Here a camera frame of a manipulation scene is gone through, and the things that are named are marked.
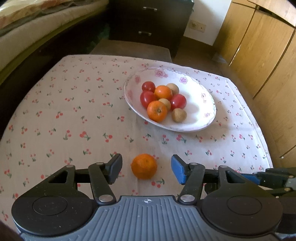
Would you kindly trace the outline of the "bed with beige mattress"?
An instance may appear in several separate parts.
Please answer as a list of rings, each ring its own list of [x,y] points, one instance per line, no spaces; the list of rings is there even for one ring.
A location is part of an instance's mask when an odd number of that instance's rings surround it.
[[[1,70],[51,33],[59,33],[105,10],[108,1],[70,1],[38,11],[1,29]]]

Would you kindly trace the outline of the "dark brown stool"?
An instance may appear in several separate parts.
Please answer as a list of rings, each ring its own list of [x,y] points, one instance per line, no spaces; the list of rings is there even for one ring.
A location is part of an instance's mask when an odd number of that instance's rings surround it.
[[[129,41],[102,39],[90,54],[135,57],[172,63],[169,49]]]

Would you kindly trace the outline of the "wall power socket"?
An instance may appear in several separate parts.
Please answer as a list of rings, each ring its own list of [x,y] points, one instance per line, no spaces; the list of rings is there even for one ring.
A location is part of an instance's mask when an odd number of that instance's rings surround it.
[[[194,21],[194,20],[190,20],[189,21],[189,28],[192,30],[196,30],[196,31],[204,33],[206,30],[206,25],[204,25],[203,23]]]

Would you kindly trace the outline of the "cherry print tablecloth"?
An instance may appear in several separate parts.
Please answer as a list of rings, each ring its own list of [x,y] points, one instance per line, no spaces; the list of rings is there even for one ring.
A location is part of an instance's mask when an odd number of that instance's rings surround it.
[[[215,100],[213,123],[197,133],[176,133],[134,113],[123,84],[132,73],[151,67],[175,69],[201,83]],[[14,201],[63,166],[83,169],[117,153],[123,167],[111,187],[116,196],[178,195],[182,187],[171,171],[173,154],[208,169],[227,165],[242,173],[273,165],[263,133],[230,79],[161,61],[67,56],[10,115],[1,139],[1,221],[14,227]],[[140,154],[156,159],[157,172],[149,180],[136,178],[131,170]]]

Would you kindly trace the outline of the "dark wooden nightstand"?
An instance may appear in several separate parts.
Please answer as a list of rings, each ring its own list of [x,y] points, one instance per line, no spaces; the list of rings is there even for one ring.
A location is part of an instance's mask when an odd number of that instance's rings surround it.
[[[175,57],[193,7],[194,1],[109,1],[109,37],[164,47]]]

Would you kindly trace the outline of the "large orange tangerine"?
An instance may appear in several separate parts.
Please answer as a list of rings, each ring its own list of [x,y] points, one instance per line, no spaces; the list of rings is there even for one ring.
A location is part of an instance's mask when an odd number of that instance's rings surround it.
[[[165,99],[167,99],[169,101],[173,97],[172,91],[165,85],[157,86],[155,88],[154,94],[157,97],[157,99],[165,98]]]

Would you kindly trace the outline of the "pale longan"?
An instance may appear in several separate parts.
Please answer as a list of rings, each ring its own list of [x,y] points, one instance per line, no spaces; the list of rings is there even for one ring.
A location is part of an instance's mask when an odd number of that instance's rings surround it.
[[[161,99],[159,99],[159,101],[160,101],[161,103],[163,103],[163,104],[166,106],[166,109],[167,109],[168,111],[171,110],[171,103],[170,103],[169,100],[167,100],[167,99],[165,99],[165,98],[161,98]]]

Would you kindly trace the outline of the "white floral ceramic plate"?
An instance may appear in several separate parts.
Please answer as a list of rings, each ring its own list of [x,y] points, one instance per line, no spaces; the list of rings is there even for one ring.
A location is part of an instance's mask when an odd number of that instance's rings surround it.
[[[141,118],[166,130],[190,133],[213,122],[213,97],[192,77],[173,69],[147,68],[125,81],[125,100]]]

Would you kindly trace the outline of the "oval red tomato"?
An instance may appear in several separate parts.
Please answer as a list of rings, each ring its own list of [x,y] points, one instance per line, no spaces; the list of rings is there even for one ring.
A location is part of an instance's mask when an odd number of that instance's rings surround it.
[[[142,106],[147,109],[148,105],[152,102],[152,101],[156,101],[157,97],[155,96],[155,94],[151,91],[143,91],[140,95],[140,102],[142,104]]]
[[[171,110],[176,108],[184,109],[187,105],[187,100],[182,94],[176,94],[171,98],[170,103]]]

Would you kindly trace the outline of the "floral quilt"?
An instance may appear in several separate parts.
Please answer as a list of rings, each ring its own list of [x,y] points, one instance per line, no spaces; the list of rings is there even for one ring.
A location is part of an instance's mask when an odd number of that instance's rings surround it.
[[[1,29],[21,19],[55,13],[76,1],[1,1]]]

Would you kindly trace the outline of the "round red tomato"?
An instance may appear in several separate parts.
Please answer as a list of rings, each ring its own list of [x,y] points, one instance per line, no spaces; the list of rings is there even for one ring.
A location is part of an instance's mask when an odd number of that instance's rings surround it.
[[[152,81],[146,81],[142,84],[142,91],[154,92],[155,88],[156,86]]]

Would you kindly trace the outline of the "brown longan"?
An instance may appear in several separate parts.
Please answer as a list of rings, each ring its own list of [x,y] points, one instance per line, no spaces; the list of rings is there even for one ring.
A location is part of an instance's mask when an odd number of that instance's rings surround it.
[[[176,123],[182,123],[187,118],[187,113],[181,108],[175,108],[171,112],[172,120]]]
[[[172,95],[177,95],[179,94],[179,88],[177,85],[175,85],[174,83],[169,83],[166,85],[171,91],[172,91]]]

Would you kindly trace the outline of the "wooden wardrobe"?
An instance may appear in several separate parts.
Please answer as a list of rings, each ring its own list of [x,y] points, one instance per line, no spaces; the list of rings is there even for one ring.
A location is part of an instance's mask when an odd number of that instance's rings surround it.
[[[214,42],[252,98],[273,163],[295,165],[295,4],[232,1]]]

